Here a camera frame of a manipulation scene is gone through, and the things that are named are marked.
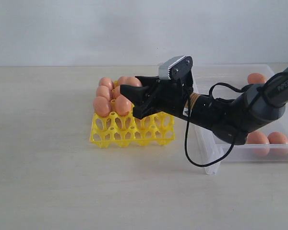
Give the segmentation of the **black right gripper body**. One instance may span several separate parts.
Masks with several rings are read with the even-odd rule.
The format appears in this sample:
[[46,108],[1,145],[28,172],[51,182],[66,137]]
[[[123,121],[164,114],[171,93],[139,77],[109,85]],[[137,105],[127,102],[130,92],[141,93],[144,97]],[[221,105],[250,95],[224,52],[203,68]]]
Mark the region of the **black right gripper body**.
[[182,120],[197,120],[197,111],[188,109],[186,105],[192,92],[191,71],[177,81],[160,80],[160,85],[156,87],[156,97],[153,100],[156,113],[165,112]]

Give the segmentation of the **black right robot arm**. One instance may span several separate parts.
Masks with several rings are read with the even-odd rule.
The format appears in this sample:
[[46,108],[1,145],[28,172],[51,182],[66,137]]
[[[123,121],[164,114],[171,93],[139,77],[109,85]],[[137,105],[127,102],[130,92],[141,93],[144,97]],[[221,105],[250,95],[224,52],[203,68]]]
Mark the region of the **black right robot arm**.
[[177,56],[163,63],[156,77],[140,76],[140,87],[122,85],[120,93],[134,107],[135,118],[165,112],[213,132],[220,140],[243,145],[249,133],[276,120],[288,103],[288,67],[266,83],[249,84],[234,91],[236,99],[214,98],[212,92],[193,91],[193,60]]

